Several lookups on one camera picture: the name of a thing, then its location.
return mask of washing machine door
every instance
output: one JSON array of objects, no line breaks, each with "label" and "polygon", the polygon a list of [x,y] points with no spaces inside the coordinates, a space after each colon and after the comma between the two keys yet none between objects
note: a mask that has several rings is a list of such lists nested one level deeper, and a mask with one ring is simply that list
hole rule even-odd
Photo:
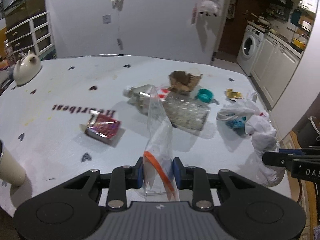
[{"label": "washing machine door", "polygon": [[251,58],[257,49],[256,43],[256,39],[253,36],[246,36],[242,41],[242,56],[245,58]]}]

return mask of teal plastic lid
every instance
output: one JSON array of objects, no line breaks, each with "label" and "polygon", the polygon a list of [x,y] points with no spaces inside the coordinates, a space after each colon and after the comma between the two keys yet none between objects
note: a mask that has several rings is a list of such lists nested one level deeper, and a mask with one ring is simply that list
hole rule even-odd
[{"label": "teal plastic lid", "polygon": [[202,102],[210,103],[213,98],[213,93],[208,89],[201,88],[196,97]]}]

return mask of tabletop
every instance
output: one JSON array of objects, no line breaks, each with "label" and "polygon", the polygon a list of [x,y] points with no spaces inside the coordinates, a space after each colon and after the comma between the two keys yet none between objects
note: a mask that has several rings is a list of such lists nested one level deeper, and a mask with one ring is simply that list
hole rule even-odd
[{"label": "tabletop", "polygon": [[[168,75],[175,70],[203,74],[199,86],[211,90],[219,104],[209,104],[211,111],[199,136],[173,129],[173,156],[185,166],[202,167],[210,173],[226,168],[257,180],[250,136],[216,120],[221,107],[229,104],[226,89],[244,95],[254,90],[248,77],[209,65],[138,56],[41,63],[42,69],[32,81],[21,87],[13,82],[0,97],[0,138],[27,172],[19,188],[0,180],[0,206],[9,215],[27,199],[89,169],[110,173],[118,166],[134,165],[148,141],[147,116],[127,103],[123,89],[145,84],[169,87]],[[263,109],[259,99],[257,105]],[[113,145],[84,134],[81,124],[89,120],[91,108],[116,111],[122,134]],[[287,175],[272,189],[291,197]],[[100,204],[105,205],[106,194],[107,190],[103,191]],[[143,200],[143,192],[128,190],[127,198],[128,202]],[[213,199],[215,204],[219,202],[216,194]]]}]

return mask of white cup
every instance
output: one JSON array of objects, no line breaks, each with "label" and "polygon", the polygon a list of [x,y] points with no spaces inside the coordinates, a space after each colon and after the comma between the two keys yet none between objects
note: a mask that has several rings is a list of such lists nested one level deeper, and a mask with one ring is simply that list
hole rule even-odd
[{"label": "white cup", "polygon": [[13,158],[0,140],[0,179],[3,179],[13,186],[19,187],[26,179],[26,171]]}]

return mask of brown door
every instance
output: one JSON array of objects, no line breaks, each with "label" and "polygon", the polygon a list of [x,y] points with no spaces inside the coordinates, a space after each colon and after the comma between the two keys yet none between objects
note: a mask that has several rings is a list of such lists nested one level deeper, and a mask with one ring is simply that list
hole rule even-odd
[{"label": "brown door", "polygon": [[219,51],[237,56],[245,28],[248,25],[247,20],[252,18],[250,13],[259,15],[264,12],[268,6],[269,3],[266,0],[237,0],[235,17],[226,20]]}]

